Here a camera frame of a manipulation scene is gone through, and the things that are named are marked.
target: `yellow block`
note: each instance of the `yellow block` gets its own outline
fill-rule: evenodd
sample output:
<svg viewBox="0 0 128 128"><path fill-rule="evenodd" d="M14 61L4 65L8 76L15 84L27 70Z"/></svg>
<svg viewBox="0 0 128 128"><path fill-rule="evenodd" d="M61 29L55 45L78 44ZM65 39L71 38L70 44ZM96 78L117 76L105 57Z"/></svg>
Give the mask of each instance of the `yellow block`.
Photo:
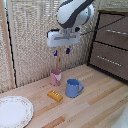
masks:
<svg viewBox="0 0 128 128"><path fill-rule="evenodd" d="M52 99L56 100L56 101L61 101L63 99L63 96L56 93L55 91L50 91L47 96L51 97Z"/></svg>

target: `wooden table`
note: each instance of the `wooden table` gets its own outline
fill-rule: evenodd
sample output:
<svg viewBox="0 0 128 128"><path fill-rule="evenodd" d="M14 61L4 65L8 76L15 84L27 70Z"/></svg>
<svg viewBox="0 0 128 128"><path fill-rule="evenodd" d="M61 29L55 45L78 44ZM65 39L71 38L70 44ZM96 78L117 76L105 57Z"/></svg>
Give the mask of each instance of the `wooden table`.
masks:
<svg viewBox="0 0 128 128"><path fill-rule="evenodd" d="M76 78L85 85L76 98L65 95L66 82ZM62 73L60 86L52 86L49 77L0 95L23 96L34 106L34 116L26 128L110 128L128 102L128 86L86 65ZM54 90L64 99L49 98Z"/></svg>

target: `plate rim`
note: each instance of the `plate rim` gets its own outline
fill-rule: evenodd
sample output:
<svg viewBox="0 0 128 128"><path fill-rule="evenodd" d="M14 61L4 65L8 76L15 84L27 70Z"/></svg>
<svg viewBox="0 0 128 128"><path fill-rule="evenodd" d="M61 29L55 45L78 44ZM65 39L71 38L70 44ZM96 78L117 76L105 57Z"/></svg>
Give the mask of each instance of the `plate rim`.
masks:
<svg viewBox="0 0 128 128"><path fill-rule="evenodd" d="M4 99L7 99L7 98L11 98L11 97L13 97L13 98L21 98L21 99L24 99L24 100L26 100L26 101L28 101L29 102L29 104L30 104L30 106L31 106L31 109L32 109L32 114L31 114L31 117L28 119L28 121L26 122L26 123L24 123L24 125L22 125L21 127L19 127L19 128L23 128L23 127L25 127L26 125L28 125L29 124L29 122L31 121L31 119L32 119L32 117L33 117L33 114L34 114L34 107L33 107L33 104L31 103L31 101L29 100L29 99L27 99L27 98L25 98L25 97L23 97L23 96L6 96L6 97L3 97L3 98L0 98L0 101L1 100L4 100Z"/></svg>

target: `white robot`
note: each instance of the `white robot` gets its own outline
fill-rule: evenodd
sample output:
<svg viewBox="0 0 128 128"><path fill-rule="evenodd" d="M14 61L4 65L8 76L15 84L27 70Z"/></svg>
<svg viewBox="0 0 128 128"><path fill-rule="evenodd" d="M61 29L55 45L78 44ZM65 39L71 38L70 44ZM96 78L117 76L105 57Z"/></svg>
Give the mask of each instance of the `white robot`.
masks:
<svg viewBox="0 0 128 128"><path fill-rule="evenodd" d="M76 44L80 40L80 25L88 24L94 15L94 0L61 0L57 11L60 29L47 33L47 45L58 47Z"/></svg>
<svg viewBox="0 0 128 128"><path fill-rule="evenodd" d="M128 104L118 120L111 126L111 128L128 128Z"/></svg>

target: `mug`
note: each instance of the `mug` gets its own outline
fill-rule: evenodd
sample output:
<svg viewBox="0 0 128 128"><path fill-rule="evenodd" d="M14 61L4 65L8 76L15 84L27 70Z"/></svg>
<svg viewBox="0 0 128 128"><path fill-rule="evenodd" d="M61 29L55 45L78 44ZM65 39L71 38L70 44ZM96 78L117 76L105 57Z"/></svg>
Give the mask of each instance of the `mug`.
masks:
<svg viewBox="0 0 128 128"><path fill-rule="evenodd" d="M84 85L79 82L76 79L68 79L67 80L67 86L66 86L66 95L70 98L74 98L83 91Z"/></svg>
<svg viewBox="0 0 128 128"><path fill-rule="evenodd" d="M50 72L50 83L52 85L58 86L61 80L61 70L52 69Z"/></svg>

